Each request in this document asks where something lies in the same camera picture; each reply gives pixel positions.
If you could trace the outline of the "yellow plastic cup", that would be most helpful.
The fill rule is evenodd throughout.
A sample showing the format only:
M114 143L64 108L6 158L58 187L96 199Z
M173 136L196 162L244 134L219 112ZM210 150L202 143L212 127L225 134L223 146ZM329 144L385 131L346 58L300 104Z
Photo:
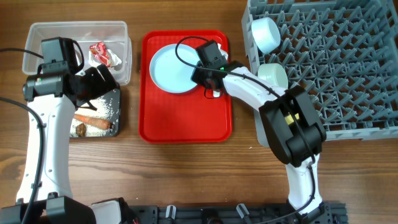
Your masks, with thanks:
M286 121L286 123L287 123L288 125L293 124L295 120L299 120L299 119L300 119L300 117L299 117L299 114L298 114L298 113L296 113L294 116L292 116L291 114L288 114L288 115L285 117L285 121Z

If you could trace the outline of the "grey dishwasher rack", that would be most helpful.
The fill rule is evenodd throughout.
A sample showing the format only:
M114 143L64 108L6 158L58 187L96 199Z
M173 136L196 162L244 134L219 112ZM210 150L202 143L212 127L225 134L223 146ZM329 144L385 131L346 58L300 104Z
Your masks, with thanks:
M278 26L277 49L262 53L252 23ZM397 137L397 12L392 1L248 1L241 20L251 71L278 63L300 85L328 140Z

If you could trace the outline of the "clear plastic bin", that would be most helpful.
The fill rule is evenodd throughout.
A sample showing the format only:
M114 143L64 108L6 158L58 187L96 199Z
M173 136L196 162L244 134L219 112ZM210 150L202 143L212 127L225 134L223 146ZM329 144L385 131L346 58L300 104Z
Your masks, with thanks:
M72 21L72 22L37 22L31 25L25 49L42 54L41 41L54 37L66 37L78 42L78 63L85 59L84 69L97 67L100 61L92 56L89 48L103 42L107 50L112 51L119 59L118 64L109 71L121 85L130 82L132 70L132 44L128 36L127 24L124 21Z

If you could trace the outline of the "carrot piece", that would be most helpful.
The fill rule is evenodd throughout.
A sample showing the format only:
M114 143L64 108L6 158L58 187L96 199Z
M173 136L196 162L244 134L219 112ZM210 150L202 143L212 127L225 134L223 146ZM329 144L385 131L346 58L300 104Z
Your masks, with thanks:
M83 116L80 114L75 114L74 118L82 123L94 126L98 129L107 130L111 127L111 123L102 118L93 118L88 116Z

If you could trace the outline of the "mint green bowl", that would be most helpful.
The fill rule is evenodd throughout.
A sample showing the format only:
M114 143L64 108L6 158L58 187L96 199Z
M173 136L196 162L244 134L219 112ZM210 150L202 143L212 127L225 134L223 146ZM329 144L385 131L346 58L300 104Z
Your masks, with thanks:
M284 88L289 87L286 71L284 67L278 63L265 63L260 65L257 75L270 84Z

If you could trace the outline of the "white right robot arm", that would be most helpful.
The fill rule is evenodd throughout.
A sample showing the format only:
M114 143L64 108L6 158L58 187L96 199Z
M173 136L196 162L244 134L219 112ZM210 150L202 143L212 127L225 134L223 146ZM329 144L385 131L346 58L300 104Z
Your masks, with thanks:
M217 43L197 47L199 61L192 80L244 101L257 111L270 149L285 164L289 203L301 216L320 208L317 164L326 131L301 86L291 89L270 84L239 62L228 62Z

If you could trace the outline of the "red serving tray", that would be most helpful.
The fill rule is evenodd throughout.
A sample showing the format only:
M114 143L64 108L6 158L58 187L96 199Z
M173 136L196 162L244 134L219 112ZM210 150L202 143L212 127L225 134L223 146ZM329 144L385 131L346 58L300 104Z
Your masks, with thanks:
M219 30L155 30L142 41L139 135L150 143L221 142L229 138L233 119L231 98L213 98L211 90L196 86L173 94L161 90L150 77L154 54L169 44L188 37L185 45L198 47L213 39L224 51L229 50L227 36Z

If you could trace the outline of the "white plastic spoon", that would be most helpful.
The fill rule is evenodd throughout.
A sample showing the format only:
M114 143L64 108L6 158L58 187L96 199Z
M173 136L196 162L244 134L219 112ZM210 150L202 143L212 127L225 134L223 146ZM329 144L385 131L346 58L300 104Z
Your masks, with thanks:
M220 97L220 96L221 96L221 93L220 93L219 90L214 90L214 91L213 91L213 97L214 97L214 98L218 98L218 97Z

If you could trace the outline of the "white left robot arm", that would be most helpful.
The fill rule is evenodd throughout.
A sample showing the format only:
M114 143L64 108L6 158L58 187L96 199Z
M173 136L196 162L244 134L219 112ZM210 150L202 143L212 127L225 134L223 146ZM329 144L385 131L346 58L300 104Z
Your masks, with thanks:
M108 68L41 65L24 85L29 141L16 204L1 209L1 223L124 223L122 199L84 205L73 199L68 174L70 128L76 109L118 87Z

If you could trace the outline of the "light blue rice bowl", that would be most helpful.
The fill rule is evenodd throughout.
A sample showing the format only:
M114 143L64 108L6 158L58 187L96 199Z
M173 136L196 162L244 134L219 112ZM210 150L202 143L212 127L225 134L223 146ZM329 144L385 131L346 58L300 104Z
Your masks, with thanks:
M257 19L252 22L252 35L254 41L263 54L269 54L281 42L281 36L277 24L269 17Z

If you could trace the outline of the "brown food scrap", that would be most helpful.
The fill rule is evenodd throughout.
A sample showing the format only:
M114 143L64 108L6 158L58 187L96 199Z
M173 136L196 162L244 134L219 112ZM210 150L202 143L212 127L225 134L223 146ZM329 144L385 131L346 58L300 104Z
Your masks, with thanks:
M85 137L86 136L86 126L84 123L79 124L75 127L75 132L78 137Z

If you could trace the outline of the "white tissue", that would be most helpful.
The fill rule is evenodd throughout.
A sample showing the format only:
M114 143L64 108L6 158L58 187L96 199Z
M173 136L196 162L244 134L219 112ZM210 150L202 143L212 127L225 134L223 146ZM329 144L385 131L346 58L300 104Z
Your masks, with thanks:
M116 67L122 64L122 60L110 49L106 49L106 53L110 56L111 64L108 68L111 73L116 72ZM92 52L89 52L88 63L92 67L101 65L100 61L96 59Z

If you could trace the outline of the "red snack wrapper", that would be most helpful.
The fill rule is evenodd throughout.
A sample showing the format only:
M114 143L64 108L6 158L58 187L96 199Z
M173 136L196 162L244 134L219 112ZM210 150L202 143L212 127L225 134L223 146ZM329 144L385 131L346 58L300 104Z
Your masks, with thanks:
M107 67L110 67L112 64L112 59L109 52L106 49L106 45L104 42L97 42L89 47L89 59L88 62L90 65L96 67L100 64L103 64Z

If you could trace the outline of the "light blue plate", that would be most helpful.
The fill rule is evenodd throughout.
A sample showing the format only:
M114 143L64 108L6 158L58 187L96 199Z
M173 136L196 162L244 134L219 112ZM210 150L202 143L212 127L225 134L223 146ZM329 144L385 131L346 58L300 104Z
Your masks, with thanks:
M176 45L166 45L154 54L149 65L150 77L155 85L163 91L186 93L197 86L192 81L195 68L177 58Z

